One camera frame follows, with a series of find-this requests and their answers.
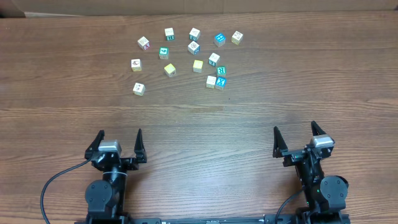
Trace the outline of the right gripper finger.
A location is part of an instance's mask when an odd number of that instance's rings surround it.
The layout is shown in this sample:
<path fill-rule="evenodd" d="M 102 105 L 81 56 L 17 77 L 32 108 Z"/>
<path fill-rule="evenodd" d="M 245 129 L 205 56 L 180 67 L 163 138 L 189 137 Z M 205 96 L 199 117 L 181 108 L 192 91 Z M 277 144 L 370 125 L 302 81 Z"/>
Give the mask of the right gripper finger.
<path fill-rule="evenodd" d="M 312 129 L 312 135 L 313 136 L 319 136 L 319 135 L 325 135 L 326 134 L 326 132 L 324 132 L 324 130 L 322 130 L 322 128 L 319 127 L 319 125 L 315 121 L 311 122 L 311 129 Z"/>
<path fill-rule="evenodd" d="M 283 136 L 277 126 L 273 129 L 274 132 L 274 147 L 272 156 L 275 158 L 282 157 L 283 153 L 287 152 L 289 149 L 283 139 Z"/>

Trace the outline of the green 4 block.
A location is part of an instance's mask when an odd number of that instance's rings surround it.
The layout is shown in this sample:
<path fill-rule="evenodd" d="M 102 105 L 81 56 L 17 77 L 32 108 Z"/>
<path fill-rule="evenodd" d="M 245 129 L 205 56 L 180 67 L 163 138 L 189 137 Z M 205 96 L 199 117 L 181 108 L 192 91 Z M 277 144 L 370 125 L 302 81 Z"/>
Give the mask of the green 4 block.
<path fill-rule="evenodd" d="M 169 48 L 161 47 L 159 49 L 159 58 L 163 60 L 167 60 L 169 58 Z"/>

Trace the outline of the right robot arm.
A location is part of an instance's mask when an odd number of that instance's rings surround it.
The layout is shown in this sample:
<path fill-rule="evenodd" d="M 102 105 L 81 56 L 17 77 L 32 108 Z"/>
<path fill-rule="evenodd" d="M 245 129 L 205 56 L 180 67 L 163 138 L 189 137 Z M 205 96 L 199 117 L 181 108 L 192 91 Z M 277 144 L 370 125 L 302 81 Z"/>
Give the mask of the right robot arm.
<path fill-rule="evenodd" d="M 290 151 L 278 127 L 274 127 L 273 157 L 283 158 L 285 167 L 294 166 L 302 189 L 290 196 L 278 209 L 274 222 L 279 223 L 283 208 L 303 193 L 307 206 L 296 209 L 287 223 L 349 224 L 346 208 L 348 181 L 342 176 L 326 176 L 321 160 L 331 156 L 335 141 L 315 122 L 311 122 L 312 138 L 303 149 Z"/>

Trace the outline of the wooden block red side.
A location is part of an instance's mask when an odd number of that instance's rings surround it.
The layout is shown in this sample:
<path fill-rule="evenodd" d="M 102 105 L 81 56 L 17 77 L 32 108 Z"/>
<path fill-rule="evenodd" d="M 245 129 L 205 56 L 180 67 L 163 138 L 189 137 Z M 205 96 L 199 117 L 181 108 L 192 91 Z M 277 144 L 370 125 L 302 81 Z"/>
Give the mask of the wooden block red side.
<path fill-rule="evenodd" d="M 138 43 L 139 47 L 140 47 L 142 50 L 147 50 L 147 49 L 150 47 L 150 42 L 149 42 L 149 40 L 148 40 L 146 37 L 144 37 L 144 36 L 142 36 L 142 37 L 137 41 L 137 43 Z"/>

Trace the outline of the wooden block yellow side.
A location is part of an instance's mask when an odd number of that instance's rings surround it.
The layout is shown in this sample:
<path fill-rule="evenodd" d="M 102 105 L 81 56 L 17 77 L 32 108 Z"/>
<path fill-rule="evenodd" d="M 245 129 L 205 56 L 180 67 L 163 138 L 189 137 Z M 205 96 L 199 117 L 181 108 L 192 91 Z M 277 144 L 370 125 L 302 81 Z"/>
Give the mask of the wooden block yellow side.
<path fill-rule="evenodd" d="M 239 45 L 243 40 L 243 36 L 244 36 L 243 33 L 236 31 L 231 37 L 232 43 Z"/>

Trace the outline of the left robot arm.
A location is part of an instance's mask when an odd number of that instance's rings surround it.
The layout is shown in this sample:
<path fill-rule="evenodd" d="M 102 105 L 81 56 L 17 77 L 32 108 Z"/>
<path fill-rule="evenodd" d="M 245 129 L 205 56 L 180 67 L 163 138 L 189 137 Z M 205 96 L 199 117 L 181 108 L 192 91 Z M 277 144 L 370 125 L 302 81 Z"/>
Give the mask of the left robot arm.
<path fill-rule="evenodd" d="M 104 140 L 104 131 L 85 151 L 85 159 L 103 173 L 100 180 L 87 186 L 85 200 L 88 204 L 86 223 L 132 223 L 128 212 L 124 211 L 127 173 L 138 170 L 147 162 L 147 154 L 138 130 L 134 146 L 134 157 L 121 157 L 121 145 L 117 140 Z"/>

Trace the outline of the wooden block green E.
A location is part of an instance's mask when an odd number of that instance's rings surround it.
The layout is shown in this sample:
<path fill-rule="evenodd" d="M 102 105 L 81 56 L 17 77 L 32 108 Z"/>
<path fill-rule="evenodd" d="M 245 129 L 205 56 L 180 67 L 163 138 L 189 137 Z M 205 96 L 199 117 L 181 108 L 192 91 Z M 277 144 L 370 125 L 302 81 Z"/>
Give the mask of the wooden block green E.
<path fill-rule="evenodd" d="M 172 27 L 164 29 L 166 41 L 175 40 L 174 29 Z"/>

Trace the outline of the blue X block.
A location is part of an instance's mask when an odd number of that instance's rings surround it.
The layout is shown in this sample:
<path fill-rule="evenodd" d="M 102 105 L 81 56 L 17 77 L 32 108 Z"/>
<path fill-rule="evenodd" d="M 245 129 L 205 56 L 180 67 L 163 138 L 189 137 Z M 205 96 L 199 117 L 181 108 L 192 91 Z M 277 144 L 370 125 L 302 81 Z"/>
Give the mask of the blue X block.
<path fill-rule="evenodd" d="M 218 90 L 224 90 L 226 86 L 226 79 L 224 77 L 218 77 L 216 79 L 215 88 Z"/>

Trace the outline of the wooden block blue D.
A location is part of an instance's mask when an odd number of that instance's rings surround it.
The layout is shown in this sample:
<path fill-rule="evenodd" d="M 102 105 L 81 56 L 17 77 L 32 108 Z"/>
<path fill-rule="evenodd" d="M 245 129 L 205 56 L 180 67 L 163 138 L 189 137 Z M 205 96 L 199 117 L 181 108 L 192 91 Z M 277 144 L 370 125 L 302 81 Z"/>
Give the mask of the wooden block blue D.
<path fill-rule="evenodd" d="M 188 51 L 193 54 L 196 55 L 197 53 L 199 53 L 200 51 L 200 45 L 198 43 L 196 43 L 195 41 L 192 41 L 189 45 L 188 45 Z"/>

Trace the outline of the green R block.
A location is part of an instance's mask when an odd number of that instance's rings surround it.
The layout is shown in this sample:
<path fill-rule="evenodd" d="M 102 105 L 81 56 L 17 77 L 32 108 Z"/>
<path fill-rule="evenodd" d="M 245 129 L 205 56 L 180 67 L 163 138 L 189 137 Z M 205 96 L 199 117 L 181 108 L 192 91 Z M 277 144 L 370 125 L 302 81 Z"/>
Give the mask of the green R block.
<path fill-rule="evenodd" d="M 225 66 L 217 67 L 216 74 L 218 77 L 225 77 L 226 76 L 226 67 Z"/>

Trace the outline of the wooden block teal side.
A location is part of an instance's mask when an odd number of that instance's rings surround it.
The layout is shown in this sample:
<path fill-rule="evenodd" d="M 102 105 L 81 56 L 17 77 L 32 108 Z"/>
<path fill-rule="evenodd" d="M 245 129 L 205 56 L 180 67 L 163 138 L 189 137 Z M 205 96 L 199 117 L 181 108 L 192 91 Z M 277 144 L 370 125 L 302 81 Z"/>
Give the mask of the wooden block teal side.
<path fill-rule="evenodd" d="M 200 30 L 193 27 L 189 33 L 189 39 L 197 42 L 199 37 L 200 37 Z"/>

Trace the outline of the blue H block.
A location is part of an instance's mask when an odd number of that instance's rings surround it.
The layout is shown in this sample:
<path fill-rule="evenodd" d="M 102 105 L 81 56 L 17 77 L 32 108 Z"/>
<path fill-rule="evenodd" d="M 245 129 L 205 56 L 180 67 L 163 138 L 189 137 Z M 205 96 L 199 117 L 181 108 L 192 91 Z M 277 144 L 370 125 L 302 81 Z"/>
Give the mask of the blue H block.
<path fill-rule="evenodd" d="M 222 45 L 225 44 L 225 42 L 226 42 L 226 37 L 222 33 L 215 35 L 214 43 L 217 47 L 221 47 Z"/>

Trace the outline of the plain wooden block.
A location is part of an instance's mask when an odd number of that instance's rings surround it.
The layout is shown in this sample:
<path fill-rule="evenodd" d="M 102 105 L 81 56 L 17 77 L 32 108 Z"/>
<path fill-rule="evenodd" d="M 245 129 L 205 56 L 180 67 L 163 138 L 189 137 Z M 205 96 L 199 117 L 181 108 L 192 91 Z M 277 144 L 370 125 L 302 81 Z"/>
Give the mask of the plain wooden block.
<path fill-rule="evenodd" d="M 206 79 L 206 87 L 207 88 L 215 88 L 217 78 L 214 76 L 208 76 Z"/>

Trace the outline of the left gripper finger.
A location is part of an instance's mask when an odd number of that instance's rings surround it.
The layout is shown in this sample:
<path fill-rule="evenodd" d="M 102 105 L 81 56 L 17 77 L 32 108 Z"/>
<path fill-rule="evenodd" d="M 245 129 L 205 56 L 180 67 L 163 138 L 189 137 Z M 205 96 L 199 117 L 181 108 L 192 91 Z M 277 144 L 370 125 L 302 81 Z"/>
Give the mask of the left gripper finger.
<path fill-rule="evenodd" d="M 88 148 L 85 151 L 86 160 L 91 160 L 93 154 L 95 152 L 98 152 L 99 145 L 103 139 L 104 139 L 104 130 L 100 130 L 97 136 L 95 137 L 94 141 L 88 146 Z"/>
<path fill-rule="evenodd" d="M 142 129 L 139 129 L 136 136 L 136 142 L 134 146 L 134 153 L 136 154 L 136 162 L 138 164 L 147 162 L 147 154 L 144 147 L 144 142 L 142 138 Z"/>

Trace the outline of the cardboard backdrop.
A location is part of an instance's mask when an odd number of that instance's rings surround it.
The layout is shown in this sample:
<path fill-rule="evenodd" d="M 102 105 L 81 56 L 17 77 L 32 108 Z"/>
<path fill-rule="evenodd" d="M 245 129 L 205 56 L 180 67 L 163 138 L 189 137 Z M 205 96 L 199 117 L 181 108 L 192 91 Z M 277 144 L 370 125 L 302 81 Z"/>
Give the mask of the cardboard backdrop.
<path fill-rule="evenodd" d="M 392 11 L 397 0 L 1 0 L 3 17 Z"/>

